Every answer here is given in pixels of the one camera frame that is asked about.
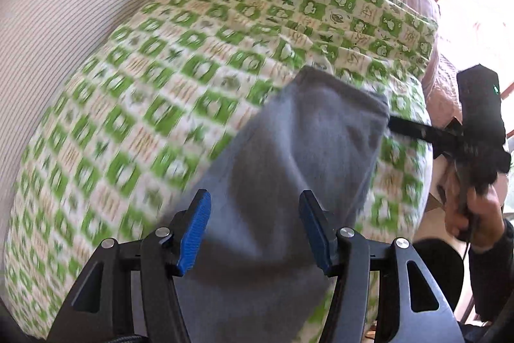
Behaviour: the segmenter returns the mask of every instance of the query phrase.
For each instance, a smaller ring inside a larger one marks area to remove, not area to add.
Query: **white striped fabric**
[[[65,79],[150,0],[0,0],[0,292],[20,156]]]

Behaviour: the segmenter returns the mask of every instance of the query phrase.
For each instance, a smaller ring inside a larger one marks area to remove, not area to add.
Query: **green patterned fabric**
[[[101,240],[145,236],[304,65],[383,92],[393,114],[428,122],[419,79],[435,31],[398,0],[144,6],[69,79],[22,156],[6,244],[14,318],[45,336]],[[412,238],[430,159],[425,143],[387,132],[357,228]],[[374,283],[369,318],[376,296]],[[316,339],[325,316],[322,306],[298,340]]]

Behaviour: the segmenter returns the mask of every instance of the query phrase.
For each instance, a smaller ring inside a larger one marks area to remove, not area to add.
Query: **person's arm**
[[[468,220],[458,214],[459,184],[452,172],[446,183],[446,230],[458,236]],[[493,186],[484,195],[468,191],[468,208],[480,221],[471,239],[469,271],[475,310],[483,321],[494,320],[514,289],[512,225],[503,220],[501,205]]]
[[[505,221],[505,232],[493,248],[469,252],[469,273],[475,310],[482,321],[493,321],[514,288],[514,229]]]

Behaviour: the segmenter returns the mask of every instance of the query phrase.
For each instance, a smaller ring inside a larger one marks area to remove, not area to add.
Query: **blue gripper pad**
[[[300,195],[299,212],[316,265],[328,275],[332,261],[330,243],[322,226],[326,220],[312,191],[303,191]]]
[[[177,263],[181,276],[194,265],[210,216],[211,194],[205,189],[199,189],[182,219],[188,225],[182,236],[181,254]]]

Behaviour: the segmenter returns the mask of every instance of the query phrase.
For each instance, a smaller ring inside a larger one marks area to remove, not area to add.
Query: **dark sleeve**
[[[514,289],[514,229],[505,221],[505,233],[485,253],[469,251],[469,273],[475,310],[482,321],[493,321]]]

